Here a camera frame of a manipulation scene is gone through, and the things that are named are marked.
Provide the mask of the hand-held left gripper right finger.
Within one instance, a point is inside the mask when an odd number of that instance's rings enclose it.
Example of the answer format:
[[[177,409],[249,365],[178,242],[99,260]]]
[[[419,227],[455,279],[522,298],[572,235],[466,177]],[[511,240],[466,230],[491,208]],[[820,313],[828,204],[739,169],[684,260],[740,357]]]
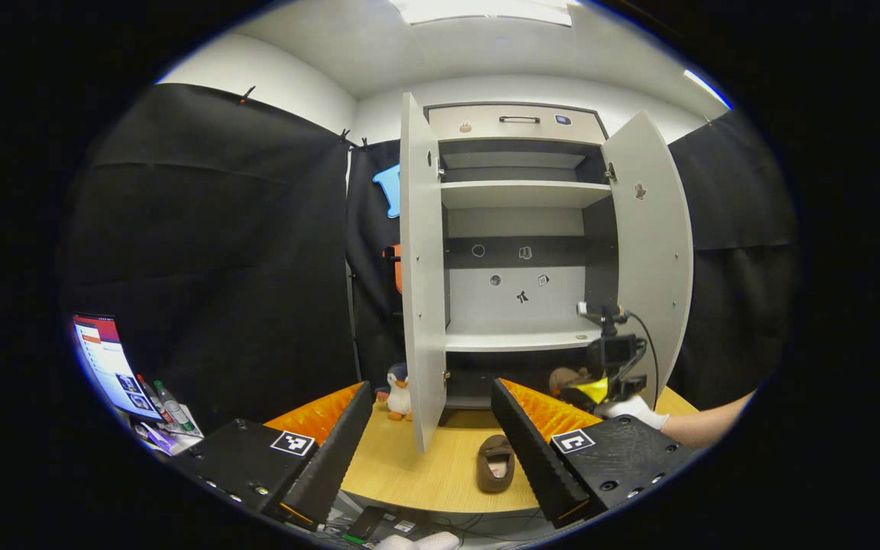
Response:
[[[699,453],[633,416],[601,420],[503,378],[491,409],[555,528],[639,499]]]

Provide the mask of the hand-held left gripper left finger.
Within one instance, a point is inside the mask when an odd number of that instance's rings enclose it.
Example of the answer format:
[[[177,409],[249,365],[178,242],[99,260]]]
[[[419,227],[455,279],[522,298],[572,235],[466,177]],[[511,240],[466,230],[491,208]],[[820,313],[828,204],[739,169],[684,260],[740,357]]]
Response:
[[[373,407],[363,380],[265,424],[228,422],[173,466],[251,514],[314,532],[331,514]]]

